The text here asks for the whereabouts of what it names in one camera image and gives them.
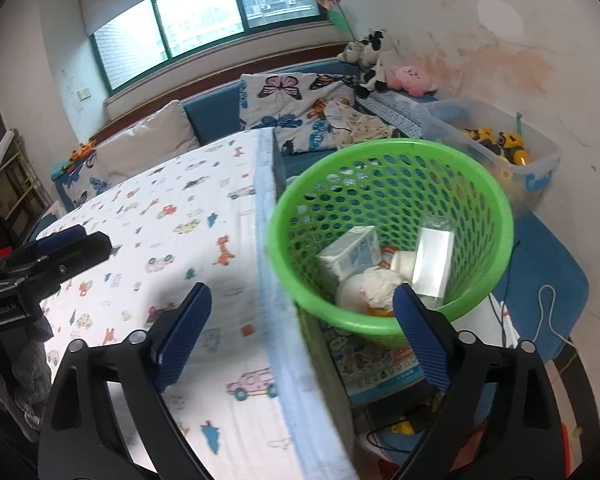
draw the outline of plastic storage box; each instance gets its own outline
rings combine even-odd
[[[441,142],[480,162],[500,183],[515,215],[532,210],[551,182],[562,150],[551,139],[523,123],[522,136],[531,163],[509,164],[467,136],[465,129],[493,128],[515,132],[516,119],[487,103],[471,98],[448,99],[414,107],[422,120],[422,138]]]

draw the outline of bed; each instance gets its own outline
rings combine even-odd
[[[221,480],[357,478],[324,402],[291,300],[266,259],[280,181],[272,129],[239,132],[133,177],[39,237],[81,224],[109,235],[110,259],[42,302],[55,374],[74,338],[121,341],[175,308],[196,282],[210,319],[164,400],[189,445]],[[152,468],[111,396],[136,463]]]

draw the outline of kirby plush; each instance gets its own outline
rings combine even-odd
[[[422,97],[438,88],[423,69],[415,66],[392,67],[395,78],[389,81],[389,88],[404,90],[412,97]]]

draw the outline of blue mat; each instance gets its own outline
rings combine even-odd
[[[573,330],[589,297],[589,282],[569,251],[551,231],[533,215],[515,222],[515,244],[511,259],[509,291],[506,305],[520,336],[532,339],[540,319],[538,290],[547,283],[556,292],[552,326],[567,337]],[[504,299],[507,271],[493,291],[498,301]],[[558,357],[564,342],[549,330],[549,307],[552,293],[542,292],[544,320],[536,346],[543,361]]]

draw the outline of windowsill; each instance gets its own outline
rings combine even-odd
[[[148,74],[146,77],[142,78],[140,81],[137,81],[137,82],[129,85],[128,87],[122,89],[120,92],[117,92],[115,95],[112,95],[110,98],[106,99],[104,101],[104,105],[105,106],[110,105],[110,104],[118,101],[120,98],[123,98],[124,96],[131,94],[132,92],[139,89],[140,87],[147,84],[148,82],[155,80],[159,77],[162,77],[165,74],[168,74],[169,72],[172,72],[173,70],[177,70],[180,67],[183,67],[189,63],[202,60],[205,57],[210,56],[211,54],[216,54],[218,52],[222,52],[223,50],[235,48],[237,46],[247,45],[249,43],[252,43],[253,41],[261,41],[263,39],[271,38],[273,36],[278,36],[280,34],[297,32],[297,31],[302,31],[302,30],[311,30],[311,29],[321,28],[321,27],[333,27],[333,25],[331,24],[331,22],[313,22],[313,23],[303,23],[302,25],[289,25],[288,27],[274,28],[272,30],[267,30],[265,32],[260,32],[257,34],[250,34],[243,38],[237,38],[236,40],[229,40],[225,43],[210,47],[210,48],[202,50],[200,52],[196,52],[195,54],[191,54],[191,56],[184,57],[183,59],[175,61],[161,69],[156,70],[155,72],[152,72],[151,74]]]

